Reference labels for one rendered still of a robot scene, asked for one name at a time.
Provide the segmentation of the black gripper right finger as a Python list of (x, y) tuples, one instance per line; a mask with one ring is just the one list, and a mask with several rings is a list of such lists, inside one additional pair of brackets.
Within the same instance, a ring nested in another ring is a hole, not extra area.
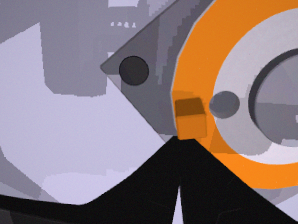
[(182, 224), (298, 224), (243, 183), (196, 139), (184, 140)]

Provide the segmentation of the orange round plate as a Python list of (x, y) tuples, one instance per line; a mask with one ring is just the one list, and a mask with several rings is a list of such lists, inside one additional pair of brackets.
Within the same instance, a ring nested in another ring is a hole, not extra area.
[[(178, 140), (196, 139), (251, 188), (298, 185), (298, 147), (267, 139), (247, 108), (255, 76), (298, 48), (298, 0), (212, 0), (190, 26), (170, 81)], [(225, 91), (233, 107), (210, 109)]]

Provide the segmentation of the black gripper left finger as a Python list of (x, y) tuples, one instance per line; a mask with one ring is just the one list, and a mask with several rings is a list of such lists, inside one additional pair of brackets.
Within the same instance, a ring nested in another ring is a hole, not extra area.
[(173, 224), (184, 140), (172, 136), (132, 175), (85, 204), (0, 194), (0, 224)]

